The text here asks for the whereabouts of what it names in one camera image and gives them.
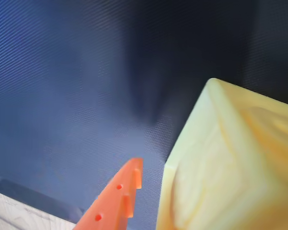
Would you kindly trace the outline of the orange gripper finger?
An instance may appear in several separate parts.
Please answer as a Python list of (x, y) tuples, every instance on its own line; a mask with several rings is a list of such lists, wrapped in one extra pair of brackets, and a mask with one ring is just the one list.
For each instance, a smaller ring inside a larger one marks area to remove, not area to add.
[(143, 159), (132, 158), (116, 173), (75, 230), (126, 230), (133, 217), (136, 190), (142, 188)]

